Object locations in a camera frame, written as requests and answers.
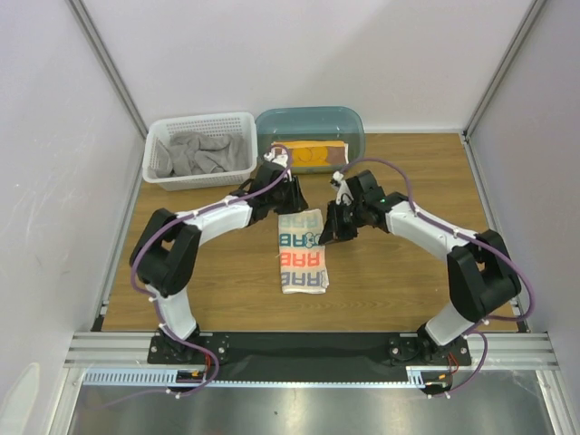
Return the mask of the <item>orange white lettered towel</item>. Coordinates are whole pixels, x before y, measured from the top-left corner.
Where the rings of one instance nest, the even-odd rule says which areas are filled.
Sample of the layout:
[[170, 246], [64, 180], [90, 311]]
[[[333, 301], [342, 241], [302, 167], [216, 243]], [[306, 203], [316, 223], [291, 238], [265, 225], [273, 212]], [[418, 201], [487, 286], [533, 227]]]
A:
[[321, 295], [329, 285], [325, 247], [319, 244], [324, 229], [320, 209], [278, 217], [278, 247], [282, 292]]

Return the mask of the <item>yellow brown bear towel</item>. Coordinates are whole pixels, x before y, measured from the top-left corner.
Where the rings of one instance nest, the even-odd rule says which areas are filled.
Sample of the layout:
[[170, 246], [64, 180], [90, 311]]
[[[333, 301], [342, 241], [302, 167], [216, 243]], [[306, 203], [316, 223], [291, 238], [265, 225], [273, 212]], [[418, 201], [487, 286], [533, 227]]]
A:
[[342, 166], [349, 162], [349, 145], [341, 140], [277, 141], [272, 146], [290, 151], [294, 168], [318, 169]]

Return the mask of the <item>grey towel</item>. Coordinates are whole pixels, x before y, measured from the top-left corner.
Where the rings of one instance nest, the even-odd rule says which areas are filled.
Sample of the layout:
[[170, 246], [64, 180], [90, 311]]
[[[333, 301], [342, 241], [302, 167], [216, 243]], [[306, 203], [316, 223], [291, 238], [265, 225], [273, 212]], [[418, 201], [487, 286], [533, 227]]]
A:
[[227, 173], [247, 169], [249, 149], [239, 134], [210, 137], [199, 132], [175, 134], [168, 145], [155, 140], [155, 177], [172, 178]]

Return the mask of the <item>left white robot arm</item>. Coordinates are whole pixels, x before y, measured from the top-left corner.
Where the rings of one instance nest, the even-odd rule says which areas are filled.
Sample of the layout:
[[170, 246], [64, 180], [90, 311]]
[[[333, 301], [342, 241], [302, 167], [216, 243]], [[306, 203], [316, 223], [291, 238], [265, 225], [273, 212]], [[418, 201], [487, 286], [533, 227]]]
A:
[[171, 356], [188, 363], [198, 353], [213, 355], [200, 345], [187, 290], [199, 249], [254, 225], [271, 211], [287, 215], [307, 207], [298, 177], [283, 164], [266, 162], [217, 202], [180, 213], [165, 208], [153, 212], [130, 255], [130, 284], [153, 304]]

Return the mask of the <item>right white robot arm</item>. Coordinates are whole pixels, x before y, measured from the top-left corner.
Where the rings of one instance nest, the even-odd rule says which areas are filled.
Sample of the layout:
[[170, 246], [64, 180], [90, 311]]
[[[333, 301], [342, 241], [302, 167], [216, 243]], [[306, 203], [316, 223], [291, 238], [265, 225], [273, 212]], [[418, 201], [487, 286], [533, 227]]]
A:
[[447, 267], [449, 302], [417, 331], [417, 352], [424, 362], [440, 363], [465, 332], [520, 294], [499, 233], [453, 227], [422, 211], [407, 195], [384, 193], [369, 170], [350, 178], [336, 171], [331, 184], [336, 198], [327, 204], [320, 244], [349, 241], [360, 228], [373, 227], [412, 242]]

